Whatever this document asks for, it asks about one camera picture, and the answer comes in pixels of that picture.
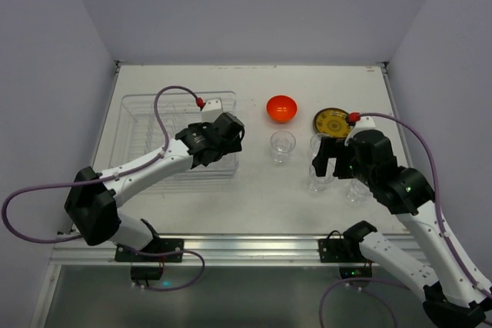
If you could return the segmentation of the clear glass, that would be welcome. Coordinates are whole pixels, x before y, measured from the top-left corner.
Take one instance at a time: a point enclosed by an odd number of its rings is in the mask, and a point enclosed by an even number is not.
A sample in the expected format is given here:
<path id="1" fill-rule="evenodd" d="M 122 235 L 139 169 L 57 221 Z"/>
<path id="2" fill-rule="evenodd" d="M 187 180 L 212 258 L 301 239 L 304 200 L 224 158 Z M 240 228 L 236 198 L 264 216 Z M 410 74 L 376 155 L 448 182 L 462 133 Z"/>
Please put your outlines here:
<path id="1" fill-rule="evenodd" d="M 369 188 L 357 179 L 352 179 L 347 188 L 346 198 L 352 203 L 361 203 L 368 200 L 372 196 Z"/>
<path id="2" fill-rule="evenodd" d="M 319 152 L 321 146 L 321 140 L 325 137 L 323 133 L 316 133 L 310 139 L 309 143 L 309 158 L 314 159 Z"/>
<path id="3" fill-rule="evenodd" d="M 324 176 L 318 177 L 313 165 L 309 167 L 308 188 L 314 192 L 321 192 L 327 189 L 327 187 L 334 181 L 334 165 L 329 163 L 327 165 L 327 172 Z"/>
<path id="4" fill-rule="evenodd" d="M 271 135 L 271 157 L 275 163 L 286 163 L 296 147 L 296 138 L 289 131 L 276 131 Z"/>

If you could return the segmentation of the olive yellow plate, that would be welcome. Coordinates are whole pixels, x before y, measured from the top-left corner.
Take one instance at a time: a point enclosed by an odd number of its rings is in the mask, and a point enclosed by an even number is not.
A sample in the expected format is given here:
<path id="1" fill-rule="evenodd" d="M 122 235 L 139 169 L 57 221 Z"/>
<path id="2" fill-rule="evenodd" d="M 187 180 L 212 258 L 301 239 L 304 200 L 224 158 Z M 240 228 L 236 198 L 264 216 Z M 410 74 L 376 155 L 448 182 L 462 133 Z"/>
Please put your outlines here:
<path id="1" fill-rule="evenodd" d="M 324 108 L 313 118 L 313 129 L 316 134 L 335 138 L 346 138 L 352 131 L 347 122 L 348 113 L 340 108 Z"/>

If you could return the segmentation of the orange plastic bowl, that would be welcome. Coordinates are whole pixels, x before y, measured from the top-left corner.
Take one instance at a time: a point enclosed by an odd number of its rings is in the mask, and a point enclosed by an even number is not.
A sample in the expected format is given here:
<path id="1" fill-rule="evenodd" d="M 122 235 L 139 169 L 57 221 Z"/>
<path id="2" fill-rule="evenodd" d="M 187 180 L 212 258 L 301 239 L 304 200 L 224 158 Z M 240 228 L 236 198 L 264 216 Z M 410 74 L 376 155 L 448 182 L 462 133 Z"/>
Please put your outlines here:
<path id="1" fill-rule="evenodd" d="M 269 118 L 277 123 L 288 123 L 298 112 L 296 101 L 287 95 L 275 95 L 266 104 Z"/>

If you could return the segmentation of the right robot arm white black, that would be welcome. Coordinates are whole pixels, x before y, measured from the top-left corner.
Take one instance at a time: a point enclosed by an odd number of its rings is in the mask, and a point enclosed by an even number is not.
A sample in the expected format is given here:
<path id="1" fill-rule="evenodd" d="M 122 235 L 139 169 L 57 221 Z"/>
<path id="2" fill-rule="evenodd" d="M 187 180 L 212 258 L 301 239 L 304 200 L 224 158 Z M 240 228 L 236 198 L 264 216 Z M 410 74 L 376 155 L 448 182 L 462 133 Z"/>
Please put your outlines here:
<path id="1" fill-rule="evenodd" d="M 427 262 L 421 263 L 392 244 L 375 226 L 361 221 L 339 238 L 319 240 L 320 260 L 372 261 L 391 273 L 422 302 L 437 327 L 476 327 L 491 309 L 491 283 L 474 266 L 450 230 L 441 230 L 436 195 L 419 171 L 402 167 L 390 140 L 380 131 L 361 131 L 353 137 L 323 137 L 312 161 L 316 175 L 335 162 L 334 177 L 355 179 L 368 187 L 410 232 Z"/>

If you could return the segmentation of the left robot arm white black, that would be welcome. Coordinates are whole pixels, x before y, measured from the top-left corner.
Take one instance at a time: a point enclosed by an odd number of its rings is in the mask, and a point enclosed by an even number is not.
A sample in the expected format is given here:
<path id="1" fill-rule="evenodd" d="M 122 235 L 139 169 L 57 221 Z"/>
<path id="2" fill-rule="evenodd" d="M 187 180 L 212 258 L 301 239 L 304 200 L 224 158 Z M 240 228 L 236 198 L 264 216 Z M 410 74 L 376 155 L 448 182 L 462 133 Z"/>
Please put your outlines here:
<path id="1" fill-rule="evenodd" d="M 158 250 L 160 237 L 146 220 L 120 212 L 126 202 L 159 181 L 196 167 L 207 167 L 241 151 L 244 124 L 233 114 L 213 122 L 188 125 L 165 145 L 120 167 L 80 170 L 65 202 L 65 211 L 87 245 L 111 241 L 138 252 Z"/>

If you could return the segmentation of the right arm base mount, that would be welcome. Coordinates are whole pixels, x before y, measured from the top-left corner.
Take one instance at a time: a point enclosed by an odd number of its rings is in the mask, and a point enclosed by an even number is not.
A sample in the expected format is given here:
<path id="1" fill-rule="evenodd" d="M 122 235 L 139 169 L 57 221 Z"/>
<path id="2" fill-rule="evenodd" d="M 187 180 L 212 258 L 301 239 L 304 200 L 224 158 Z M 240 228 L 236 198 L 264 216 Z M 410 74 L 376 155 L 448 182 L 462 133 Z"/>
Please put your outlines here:
<path id="1" fill-rule="evenodd" d="M 317 249 L 321 263 L 338 265 L 341 279 L 373 276 L 372 262 L 362 256 L 357 244 L 346 239 L 338 230 L 318 239 Z"/>

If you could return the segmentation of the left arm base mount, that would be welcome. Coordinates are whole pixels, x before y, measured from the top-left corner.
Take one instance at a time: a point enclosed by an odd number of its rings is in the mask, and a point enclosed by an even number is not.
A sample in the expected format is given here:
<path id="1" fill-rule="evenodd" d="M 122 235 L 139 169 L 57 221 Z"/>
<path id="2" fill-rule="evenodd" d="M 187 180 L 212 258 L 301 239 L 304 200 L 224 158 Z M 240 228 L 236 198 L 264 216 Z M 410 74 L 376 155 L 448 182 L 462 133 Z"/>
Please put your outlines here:
<path id="1" fill-rule="evenodd" d="M 184 245 L 185 241 L 181 238 L 160 238 L 136 252 L 118 244 L 115 261 L 130 263 L 131 281 L 149 287 L 151 282 L 161 279 L 165 264 L 182 261 L 182 254 L 179 251 L 184 249 Z"/>

